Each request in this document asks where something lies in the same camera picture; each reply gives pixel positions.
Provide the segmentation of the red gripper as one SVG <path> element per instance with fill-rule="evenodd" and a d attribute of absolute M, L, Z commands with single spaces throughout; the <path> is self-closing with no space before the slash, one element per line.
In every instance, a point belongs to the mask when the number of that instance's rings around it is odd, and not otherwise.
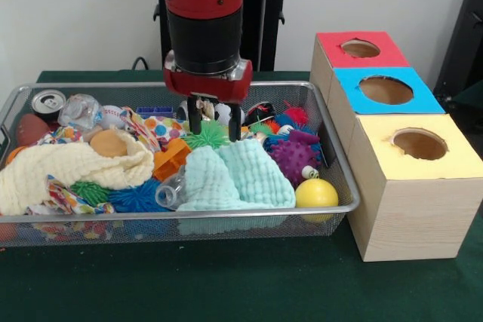
<path fill-rule="evenodd" d="M 253 66 L 250 60 L 240 59 L 228 72 L 219 75 L 194 75 L 184 72 L 177 66 L 174 51 L 168 52 L 163 68 L 166 87 L 178 94 L 187 96 L 187 109 L 190 132 L 202 131 L 202 114 L 197 108 L 198 97 L 218 99 L 230 107 L 229 139 L 241 139 L 242 113 L 240 103 L 248 95 L 253 79 Z"/>

